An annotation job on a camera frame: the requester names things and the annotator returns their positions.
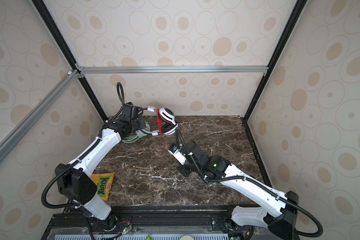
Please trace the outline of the mint green headphones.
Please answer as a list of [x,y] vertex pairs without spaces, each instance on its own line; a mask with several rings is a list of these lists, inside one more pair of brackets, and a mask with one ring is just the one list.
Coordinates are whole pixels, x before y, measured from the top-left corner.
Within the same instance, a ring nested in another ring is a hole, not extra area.
[[147,121],[145,121],[146,127],[142,130],[137,130],[134,135],[126,137],[122,140],[125,144],[131,144],[151,134],[151,127]]

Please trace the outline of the white black red headphones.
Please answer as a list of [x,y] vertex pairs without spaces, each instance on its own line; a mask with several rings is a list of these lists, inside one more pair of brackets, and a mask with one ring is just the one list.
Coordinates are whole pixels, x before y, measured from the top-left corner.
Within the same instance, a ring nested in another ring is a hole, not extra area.
[[170,136],[176,132],[178,123],[176,122],[174,113],[168,108],[157,109],[152,106],[144,108],[149,112],[156,113],[158,130],[151,131],[152,136],[165,135]]

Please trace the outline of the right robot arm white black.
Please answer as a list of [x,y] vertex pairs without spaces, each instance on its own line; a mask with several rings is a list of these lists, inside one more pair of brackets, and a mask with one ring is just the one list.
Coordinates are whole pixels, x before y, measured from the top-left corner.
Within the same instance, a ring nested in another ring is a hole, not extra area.
[[[293,191],[284,193],[275,190],[251,176],[222,156],[209,157],[195,142],[177,146],[172,144],[168,152],[179,162],[179,172],[188,177],[197,173],[207,183],[220,183],[234,189],[257,204],[257,207],[236,206],[231,212],[231,222],[237,226],[268,228],[283,240],[298,240],[301,236],[318,238],[323,226],[311,213],[301,208],[299,196]],[[307,216],[317,226],[314,233],[296,229],[298,213]]]

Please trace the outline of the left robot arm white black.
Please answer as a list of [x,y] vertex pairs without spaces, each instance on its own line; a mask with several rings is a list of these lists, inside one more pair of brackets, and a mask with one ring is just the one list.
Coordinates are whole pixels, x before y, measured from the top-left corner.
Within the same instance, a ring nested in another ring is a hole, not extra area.
[[[91,176],[108,152],[130,134],[146,127],[143,112],[145,108],[132,103],[123,104],[118,116],[110,117],[100,127],[95,140],[69,164],[59,164],[55,177],[47,184],[41,196],[41,202],[48,209],[59,209],[69,206],[83,208],[90,217],[100,221],[109,218],[111,207],[97,193],[97,185]],[[71,203],[53,205],[47,201],[50,188],[57,184],[58,191]]]

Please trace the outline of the yellow green snack bag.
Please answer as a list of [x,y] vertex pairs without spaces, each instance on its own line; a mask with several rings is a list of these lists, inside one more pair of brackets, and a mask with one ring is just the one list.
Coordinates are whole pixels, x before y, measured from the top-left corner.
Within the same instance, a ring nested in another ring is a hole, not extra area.
[[110,190],[114,180],[114,174],[92,174],[90,176],[90,179],[97,186],[97,194],[101,197],[103,201],[107,201],[109,199]]

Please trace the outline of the horizontal aluminium frame bar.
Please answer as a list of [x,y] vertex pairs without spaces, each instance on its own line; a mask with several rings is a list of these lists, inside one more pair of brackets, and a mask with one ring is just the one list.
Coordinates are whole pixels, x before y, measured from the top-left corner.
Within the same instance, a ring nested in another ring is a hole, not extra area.
[[267,66],[78,67],[81,74],[266,73]]

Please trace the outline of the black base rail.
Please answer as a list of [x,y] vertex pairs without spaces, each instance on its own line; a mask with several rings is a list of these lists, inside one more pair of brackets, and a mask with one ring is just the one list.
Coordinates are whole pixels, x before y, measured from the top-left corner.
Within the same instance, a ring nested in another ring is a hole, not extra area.
[[249,240],[259,227],[280,239],[297,240],[296,219],[292,213],[272,217],[257,205],[227,205],[112,207],[109,220],[101,221],[69,207],[52,216],[42,239],[175,240],[192,235],[200,240]]

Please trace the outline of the left diagonal aluminium frame bar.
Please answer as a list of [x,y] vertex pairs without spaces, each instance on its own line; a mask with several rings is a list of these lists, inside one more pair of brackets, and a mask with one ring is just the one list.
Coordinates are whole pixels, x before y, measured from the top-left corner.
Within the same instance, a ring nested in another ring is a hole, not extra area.
[[66,90],[73,79],[77,79],[78,70],[72,70],[66,75],[37,105],[29,114],[0,142],[0,164],[8,154],[16,147],[29,130],[48,111],[51,105]]

